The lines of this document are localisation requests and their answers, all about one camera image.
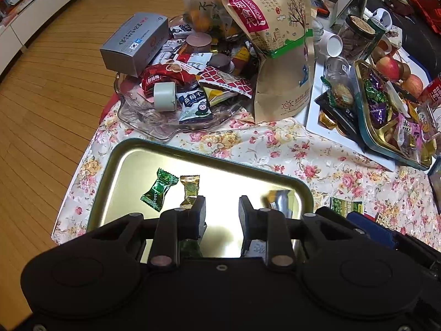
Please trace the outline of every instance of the clear glass dish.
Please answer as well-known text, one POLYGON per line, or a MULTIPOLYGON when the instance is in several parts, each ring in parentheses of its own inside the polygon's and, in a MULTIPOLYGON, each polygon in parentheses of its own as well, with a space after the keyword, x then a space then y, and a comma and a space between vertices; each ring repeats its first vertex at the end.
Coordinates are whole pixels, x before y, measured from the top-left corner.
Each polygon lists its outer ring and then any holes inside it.
POLYGON ((139 78, 122 73, 116 74, 114 89, 121 101, 118 117, 133 128, 162 141, 170 139, 180 131, 214 128, 229 119, 239 108, 249 108, 251 105, 250 98, 239 95, 210 107, 213 113, 213 119, 210 121, 180 124, 179 103, 176 111, 157 112, 154 110, 154 105, 145 99, 139 84, 139 78))

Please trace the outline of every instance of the cardboard box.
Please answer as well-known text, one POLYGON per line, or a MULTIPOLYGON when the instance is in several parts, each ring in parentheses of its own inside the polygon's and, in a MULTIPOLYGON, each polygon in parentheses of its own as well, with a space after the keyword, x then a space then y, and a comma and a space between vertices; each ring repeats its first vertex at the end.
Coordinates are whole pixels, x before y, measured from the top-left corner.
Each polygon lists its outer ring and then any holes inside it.
POLYGON ((138 77, 169 39, 168 19, 150 12, 137 12, 101 47, 108 70, 138 77))

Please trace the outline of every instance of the purple candy wrapper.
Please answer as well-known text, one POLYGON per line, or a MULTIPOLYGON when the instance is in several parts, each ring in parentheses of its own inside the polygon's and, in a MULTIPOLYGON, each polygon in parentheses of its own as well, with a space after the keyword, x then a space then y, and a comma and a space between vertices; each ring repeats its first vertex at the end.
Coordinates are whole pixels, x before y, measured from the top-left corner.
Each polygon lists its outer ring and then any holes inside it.
POLYGON ((387 119, 386 103, 377 103, 369 105, 370 121, 375 128, 380 128, 387 119))
POLYGON ((378 77, 374 71, 370 70, 369 72, 369 81, 372 83, 372 86, 377 90, 383 92, 383 82, 380 77, 378 77))

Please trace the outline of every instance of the gold tray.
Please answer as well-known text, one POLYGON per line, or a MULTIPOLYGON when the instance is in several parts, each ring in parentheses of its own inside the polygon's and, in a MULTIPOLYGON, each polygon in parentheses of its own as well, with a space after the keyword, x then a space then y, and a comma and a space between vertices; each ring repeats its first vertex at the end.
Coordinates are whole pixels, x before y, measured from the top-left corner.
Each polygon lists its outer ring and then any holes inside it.
MULTIPOLYGON (((356 77, 357 77, 358 85, 359 85, 359 89, 360 89, 365 126, 366 126, 366 130, 369 133, 370 137, 373 139, 373 141, 378 146, 386 148, 386 149, 392 151, 393 153, 400 155, 403 159, 406 159, 412 163, 417 164, 416 161, 407 157, 407 155, 405 155, 400 149, 398 149, 396 146, 394 146, 392 144, 387 143, 385 140, 384 136, 387 133, 387 131, 390 128, 394 127, 398 123, 397 118, 392 119, 390 122, 388 122, 386 125, 384 125, 383 127, 379 128, 379 129, 375 128, 370 121, 369 104, 367 102, 363 81, 369 77, 369 70, 372 69, 374 72, 376 72, 378 74, 377 70, 373 66, 368 64, 367 62, 361 61, 361 60, 357 61, 354 64, 354 69, 355 69, 355 73, 356 73, 356 77)), ((428 168, 431 166, 431 164, 432 164, 432 156, 429 155, 429 153, 427 152, 426 146, 423 145, 423 148, 421 150, 421 163, 420 163, 420 165, 422 165, 425 168, 428 168)))
MULTIPOLYGON (((239 257, 243 234, 239 220, 239 197, 247 195, 255 209, 268 207, 270 190, 289 189, 293 219, 312 213, 314 199, 305 183, 274 172, 233 163, 199 153, 131 138, 112 151, 96 192, 87 231, 120 216, 139 212, 144 218, 159 218, 160 213, 140 199, 156 180, 162 168, 177 177, 200 175, 199 195, 206 198, 208 225, 200 245, 204 257, 239 257)), ((179 207, 184 186, 170 187, 162 211, 179 207)), ((142 257, 145 261, 151 240, 142 257)))

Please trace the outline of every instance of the table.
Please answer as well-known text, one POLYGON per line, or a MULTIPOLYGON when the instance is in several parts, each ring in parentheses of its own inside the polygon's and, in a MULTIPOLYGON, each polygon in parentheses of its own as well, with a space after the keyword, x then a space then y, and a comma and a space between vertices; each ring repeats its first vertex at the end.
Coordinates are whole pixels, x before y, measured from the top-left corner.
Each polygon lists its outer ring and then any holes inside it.
MULTIPOLYGON (((148 139, 118 119, 117 102, 93 136, 57 217, 53 240, 62 244, 85 233, 94 196, 111 151, 127 138, 148 139)), ((362 200, 377 221, 441 250, 441 218, 424 172, 375 162, 313 135, 294 118, 255 125, 245 110, 212 131, 179 133, 168 145, 248 164, 303 180, 315 208, 329 197, 362 200)), ((225 192, 234 186, 219 186, 225 192)))

